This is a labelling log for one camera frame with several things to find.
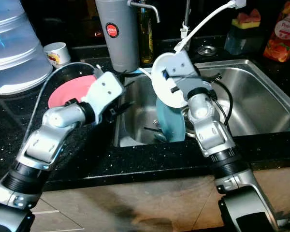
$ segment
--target stainless steel sink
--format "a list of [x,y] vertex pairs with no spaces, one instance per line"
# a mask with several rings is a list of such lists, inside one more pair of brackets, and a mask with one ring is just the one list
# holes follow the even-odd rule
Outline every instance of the stainless steel sink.
[[[233,136],[290,131],[290,98],[251,61],[216,61],[196,66],[204,76],[220,73],[221,82],[230,90],[233,111],[229,125]],[[133,81],[120,99],[121,103],[134,101],[134,105],[117,119],[115,146],[157,143],[155,132],[144,129],[155,128],[157,96],[145,75],[126,78],[125,84]],[[227,113],[230,105],[228,95],[216,84],[213,88]]]

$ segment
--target pink plate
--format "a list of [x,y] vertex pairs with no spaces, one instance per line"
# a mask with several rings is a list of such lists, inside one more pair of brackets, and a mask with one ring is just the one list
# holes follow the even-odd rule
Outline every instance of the pink plate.
[[93,75],[81,76],[59,86],[49,97],[48,107],[63,106],[65,102],[76,98],[79,102],[85,96],[92,83],[96,81]]

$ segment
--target red label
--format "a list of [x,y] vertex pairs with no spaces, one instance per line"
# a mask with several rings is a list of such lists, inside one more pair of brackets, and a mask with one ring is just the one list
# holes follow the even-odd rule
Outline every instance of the red label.
[[118,27],[113,24],[113,23],[108,23],[106,25],[106,30],[107,30],[107,33],[112,37],[112,38],[115,38],[118,36]]

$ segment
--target red bottle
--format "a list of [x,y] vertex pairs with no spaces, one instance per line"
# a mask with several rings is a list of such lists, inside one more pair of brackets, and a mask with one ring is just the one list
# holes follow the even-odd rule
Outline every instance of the red bottle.
[[279,62],[290,58],[290,0],[279,15],[263,55]]

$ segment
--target black wall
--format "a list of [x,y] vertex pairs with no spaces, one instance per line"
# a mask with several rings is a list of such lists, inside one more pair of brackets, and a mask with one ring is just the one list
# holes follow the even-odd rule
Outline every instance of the black wall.
[[[190,28],[194,28],[202,19],[227,0],[191,0]],[[264,35],[269,36],[284,4],[284,0],[247,0],[247,7],[239,10],[227,9],[210,20],[196,36],[227,34],[231,20],[239,12],[250,13],[257,8],[261,14],[261,26]],[[154,23],[154,40],[180,37],[180,28],[184,20],[185,0],[151,0],[157,6],[161,22]],[[69,46],[104,44],[103,38],[94,37],[101,31],[97,16],[90,17],[86,0],[22,0],[25,11],[31,20],[43,45],[63,41]]]

